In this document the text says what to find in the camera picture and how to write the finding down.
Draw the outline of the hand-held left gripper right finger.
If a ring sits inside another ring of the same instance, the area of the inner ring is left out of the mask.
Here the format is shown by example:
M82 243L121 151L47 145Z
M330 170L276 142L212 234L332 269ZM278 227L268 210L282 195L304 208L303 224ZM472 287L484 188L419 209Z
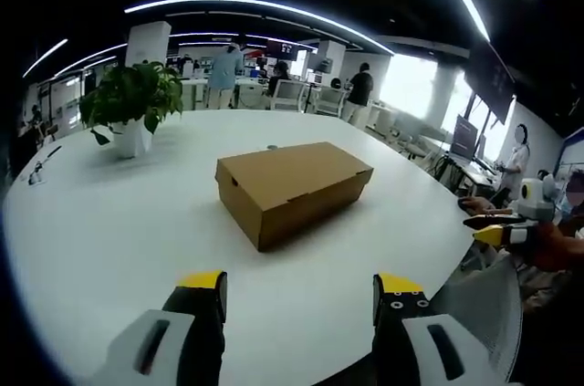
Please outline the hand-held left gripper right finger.
M422 286L373 276L371 346L378 385L504 385L486 347L455 318L431 308Z

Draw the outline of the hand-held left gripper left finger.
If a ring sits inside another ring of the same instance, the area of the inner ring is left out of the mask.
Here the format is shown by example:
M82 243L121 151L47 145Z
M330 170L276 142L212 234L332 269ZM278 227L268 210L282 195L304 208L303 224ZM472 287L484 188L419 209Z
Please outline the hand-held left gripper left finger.
M225 350L227 273L182 278L109 345L92 385L217 385Z

